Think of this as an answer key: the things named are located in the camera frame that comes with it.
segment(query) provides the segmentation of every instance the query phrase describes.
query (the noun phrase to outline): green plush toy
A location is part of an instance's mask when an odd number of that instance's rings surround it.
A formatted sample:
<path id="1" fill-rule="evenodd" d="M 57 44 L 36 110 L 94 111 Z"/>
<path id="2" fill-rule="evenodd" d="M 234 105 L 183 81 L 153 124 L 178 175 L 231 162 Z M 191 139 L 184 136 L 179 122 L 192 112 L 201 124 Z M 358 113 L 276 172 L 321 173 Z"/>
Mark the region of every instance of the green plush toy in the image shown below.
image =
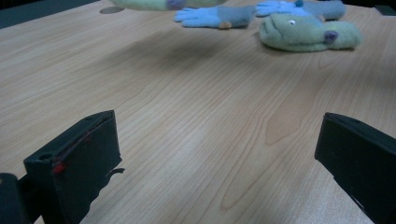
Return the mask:
<path id="1" fill-rule="evenodd" d="M 118 7 L 146 11 L 180 10 L 183 7 L 214 7 L 227 0 L 110 0 Z"/>
<path id="2" fill-rule="evenodd" d="M 350 22 L 322 22 L 314 16 L 272 14 L 260 27 L 262 43 L 289 51 L 354 49 L 361 43 L 361 33 Z"/>

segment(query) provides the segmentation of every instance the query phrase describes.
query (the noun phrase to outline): blue plush hand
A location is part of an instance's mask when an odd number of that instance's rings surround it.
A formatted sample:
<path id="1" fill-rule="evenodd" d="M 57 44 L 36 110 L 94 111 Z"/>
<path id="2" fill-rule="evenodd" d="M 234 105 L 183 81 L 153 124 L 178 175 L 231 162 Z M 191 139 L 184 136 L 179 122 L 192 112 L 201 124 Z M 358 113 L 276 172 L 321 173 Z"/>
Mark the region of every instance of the blue plush hand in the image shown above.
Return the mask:
<path id="1" fill-rule="evenodd" d="M 266 17 L 273 13 L 293 14 L 296 16 L 309 16 L 311 13 L 305 11 L 302 7 L 297 7 L 293 2 L 285 1 L 265 1 L 256 6 L 256 16 Z"/>
<path id="2" fill-rule="evenodd" d="M 185 27 L 211 27 L 229 29 L 249 25 L 254 7 L 203 7 L 183 8 L 174 20 Z"/>

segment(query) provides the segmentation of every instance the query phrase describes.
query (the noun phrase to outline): stuffed toy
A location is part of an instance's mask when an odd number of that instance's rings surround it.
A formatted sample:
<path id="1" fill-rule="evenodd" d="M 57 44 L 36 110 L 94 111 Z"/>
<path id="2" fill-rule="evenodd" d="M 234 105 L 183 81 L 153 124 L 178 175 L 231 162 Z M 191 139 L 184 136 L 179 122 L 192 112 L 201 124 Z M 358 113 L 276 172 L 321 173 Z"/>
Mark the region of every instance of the stuffed toy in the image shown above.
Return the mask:
<path id="1" fill-rule="evenodd" d="M 110 0 L 115 6 L 134 10 L 166 11 L 184 7 L 214 7 L 227 0 Z"/>
<path id="2" fill-rule="evenodd" d="M 174 21 L 181 22 L 182 26 L 190 28 L 239 28 L 250 24 L 254 10 L 253 6 L 184 8 L 176 13 Z M 314 15 L 323 17 L 325 20 L 338 20 L 344 16 L 345 12 L 346 8 L 341 1 L 265 1 L 256 6 L 257 17 L 265 17 L 273 13 L 288 13 L 299 16 Z"/>
<path id="3" fill-rule="evenodd" d="M 358 28 L 346 21 L 322 22 L 315 16 L 271 14 L 260 27 L 263 44 L 288 51 L 354 49 L 361 43 Z"/>

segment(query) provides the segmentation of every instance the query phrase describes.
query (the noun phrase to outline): wooden table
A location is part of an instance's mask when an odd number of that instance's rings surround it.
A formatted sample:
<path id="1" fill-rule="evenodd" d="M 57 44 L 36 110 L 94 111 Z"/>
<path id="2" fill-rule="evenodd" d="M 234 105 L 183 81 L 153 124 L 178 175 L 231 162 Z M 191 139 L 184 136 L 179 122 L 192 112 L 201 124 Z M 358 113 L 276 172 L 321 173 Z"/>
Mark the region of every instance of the wooden table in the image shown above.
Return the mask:
<path id="1" fill-rule="evenodd" d="M 255 1 L 231 0 L 241 6 Z M 107 1 L 0 30 L 0 172 L 116 111 L 126 169 L 83 223 L 371 223 L 314 159 L 325 112 L 396 136 L 396 19 L 347 7 L 355 50 L 291 53 Z"/>

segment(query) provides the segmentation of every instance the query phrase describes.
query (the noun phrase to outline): table surface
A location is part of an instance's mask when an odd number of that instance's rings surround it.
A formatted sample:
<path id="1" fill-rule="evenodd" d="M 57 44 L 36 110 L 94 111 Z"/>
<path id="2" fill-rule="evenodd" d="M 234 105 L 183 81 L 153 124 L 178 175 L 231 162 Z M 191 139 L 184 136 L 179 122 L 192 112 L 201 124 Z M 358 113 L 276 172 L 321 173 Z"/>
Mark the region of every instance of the table surface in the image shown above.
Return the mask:
<path id="1" fill-rule="evenodd" d="M 394 17 L 347 6 L 359 47 L 292 53 L 262 45 L 259 18 L 186 29 L 110 6 L 0 30 L 0 172 L 114 109 L 126 170 L 82 223 L 371 223 L 314 152 L 325 112 L 396 136 Z"/>

